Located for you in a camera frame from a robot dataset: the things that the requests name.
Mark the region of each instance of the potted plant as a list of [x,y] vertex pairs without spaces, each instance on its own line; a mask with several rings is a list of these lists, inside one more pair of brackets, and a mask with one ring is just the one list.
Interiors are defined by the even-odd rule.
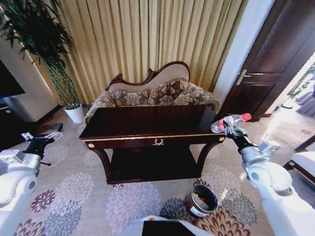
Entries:
[[[59,0],[52,0],[54,7]],[[72,38],[57,21],[55,11],[42,0],[0,0],[0,31],[13,47],[15,40],[26,51],[38,56],[49,70],[50,78],[60,98],[63,109],[74,123],[84,119],[82,105],[70,77],[65,71],[62,56],[67,54],[66,45],[72,46]]]

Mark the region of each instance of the lower shelf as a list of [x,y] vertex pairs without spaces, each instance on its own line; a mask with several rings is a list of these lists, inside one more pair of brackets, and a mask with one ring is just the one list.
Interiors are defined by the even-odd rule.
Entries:
[[126,183],[199,178],[189,146],[159,146],[115,149],[111,161],[113,180]]

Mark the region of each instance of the metal bucket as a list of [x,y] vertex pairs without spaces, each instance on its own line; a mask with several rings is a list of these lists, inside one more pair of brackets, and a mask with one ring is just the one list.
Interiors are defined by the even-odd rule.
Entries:
[[[198,196],[207,207],[201,204],[200,201],[197,201],[196,196]],[[211,188],[203,184],[197,184],[185,197],[185,206],[187,210],[197,218],[207,217],[211,212],[217,209],[218,199]]]

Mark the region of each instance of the red bottle cap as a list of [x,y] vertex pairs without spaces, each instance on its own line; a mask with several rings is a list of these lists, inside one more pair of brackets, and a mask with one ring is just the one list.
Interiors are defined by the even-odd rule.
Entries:
[[249,113],[245,113],[245,114],[242,114],[241,115],[241,119],[243,121],[247,121],[247,120],[250,120],[252,118],[252,116],[249,114]]

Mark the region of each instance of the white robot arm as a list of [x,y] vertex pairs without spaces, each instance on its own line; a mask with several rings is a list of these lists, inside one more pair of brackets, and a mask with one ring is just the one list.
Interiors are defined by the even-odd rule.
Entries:
[[40,160],[47,144],[62,136],[62,126],[50,135],[33,137],[23,134],[30,143],[27,150],[17,149],[0,152],[0,159],[8,164],[7,173],[0,176],[0,235],[14,235],[21,222],[22,208],[36,189]]
[[247,132],[226,124],[226,136],[234,140],[242,155],[242,166],[250,183],[262,196],[262,207],[276,236],[314,235],[315,211],[302,200],[292,186],[289,172],[282,166],[269,162],[269,156],[280,145],[276,142],[252,144]]

